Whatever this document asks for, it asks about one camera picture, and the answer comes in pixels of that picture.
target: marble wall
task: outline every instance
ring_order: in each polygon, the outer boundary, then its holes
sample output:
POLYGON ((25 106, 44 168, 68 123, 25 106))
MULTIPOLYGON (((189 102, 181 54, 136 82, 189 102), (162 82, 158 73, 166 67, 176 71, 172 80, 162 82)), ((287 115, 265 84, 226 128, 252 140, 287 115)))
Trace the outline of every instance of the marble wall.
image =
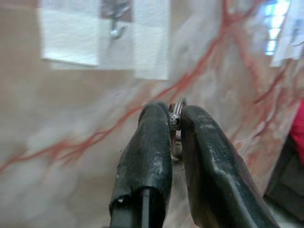
MULTIPOLYGON (((0 0, 0 227, 100 228, 141 107, 186 97, 233 142, 261 194, 299 104, 303 61, 270 67, 260 0, 172 0, 171 73, 53 70, 36 0, 0 0)), ((174 166, 164 227, 195 227, 174 166)))

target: marble surface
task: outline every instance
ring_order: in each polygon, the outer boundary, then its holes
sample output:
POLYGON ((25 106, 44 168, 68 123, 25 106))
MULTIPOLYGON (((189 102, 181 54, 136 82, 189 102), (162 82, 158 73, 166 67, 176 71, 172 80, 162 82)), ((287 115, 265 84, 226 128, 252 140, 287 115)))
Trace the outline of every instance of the marble surface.
MULTIPOLYGON (((132 70, 52 70, 35 0, 0 0, 0 227, 100 228, 141 107, 205 108, 266 189, 299 104, 303 61, 269 67, 260 0, 172 0, 170 80, 132 70)), ((166 228, 195 227, 174 164, 166 228)))

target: red marble vein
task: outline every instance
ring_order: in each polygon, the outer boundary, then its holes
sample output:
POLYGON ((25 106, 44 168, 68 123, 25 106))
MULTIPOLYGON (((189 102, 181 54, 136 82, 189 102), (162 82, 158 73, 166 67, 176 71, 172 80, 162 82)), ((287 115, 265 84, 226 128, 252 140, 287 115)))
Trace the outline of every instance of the red marble vein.
MULTIPOLYGON (((167 89, 160 92, 158 95, 156 95, 152 100, 159 100, 162 99, 164 96, 166 96, 170 91, 175 90, 173 92, 173 95, 169 98, 169 101, 172 101, 176 98, 176 96, 186 89, 197 77, 199 77, 204 69, 205 66, 212 54, 214 53, 214 50, 216 49, 217 44, 222 40, 222 38, 226 35, 228 32, 228 28, 244 19, 246 19, 256 8, 256 6, 262 2, 261 0, 255 0, 253 6, 251 9, 244 13, 235 13, 235 14, 228 14, 228 0, 223 0, 223 11, 222 11, 222 25, 220 29, 219 36, 213 40, 211 43, 208 51, 206 54, 202 57, 202 59, 197 64, 197 67, 191 72, 190 74, 185 74, 177 83, 174 85, 168 87, 167 89)), ((8 160, 4 165, 0 167, 0 175, 12 164, 18 163, 18 162, 24 162, 28 161, 34 158, 37 158, 39 156, 48 154, 51 158, 51 163, 49 167, 57 161, 64 161, 63 165, 67 165, 72 161, 78 160, 81 155, 86 151, 87 148, 99 143, 103 139, 105 139, 109 134, 111 134, 115 129, 120 127, 131 115, 141 110, 142 107, 133 107, 131 110, 126 113, 124 116, 122 116, 117 123, 110 129, 101 132, 99 129, 92 134, 88 139, 86 139, 82 143, 72 143, 71 139, 65 139, 49 148, 43 149, 39 152, 36 152, 32 155, 28 156, 22 156, 18 155, 10 160, 8 160)))

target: metal hook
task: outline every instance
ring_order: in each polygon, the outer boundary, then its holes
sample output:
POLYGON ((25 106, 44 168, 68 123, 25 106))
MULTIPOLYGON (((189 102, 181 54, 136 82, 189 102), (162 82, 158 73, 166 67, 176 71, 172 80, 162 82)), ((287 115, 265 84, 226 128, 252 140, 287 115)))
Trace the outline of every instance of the metal hook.
POLYGON ((120 5, 122 3, 117 3, 117 0, 114 0, 113 5, 113 13, 112 13, 112 24, 111 24, 111 30, 110 30, 110 37, 111 39, 119 39, 123 36, 126 26, 123 26, 121 28, 117 27, 118 19, 129 10, 130 7, 125 7, 124 9, 121 9, 120 5))

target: red object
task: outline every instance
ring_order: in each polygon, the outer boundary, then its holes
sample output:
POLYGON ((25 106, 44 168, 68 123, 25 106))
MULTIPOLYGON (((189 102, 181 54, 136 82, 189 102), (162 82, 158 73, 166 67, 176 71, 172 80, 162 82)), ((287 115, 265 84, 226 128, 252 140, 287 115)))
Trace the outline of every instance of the red object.
POLYGON ((300 108, 291 127, 290 134, 295 141, 301 164, 304 166, 304 99, 302 99, 300 108))

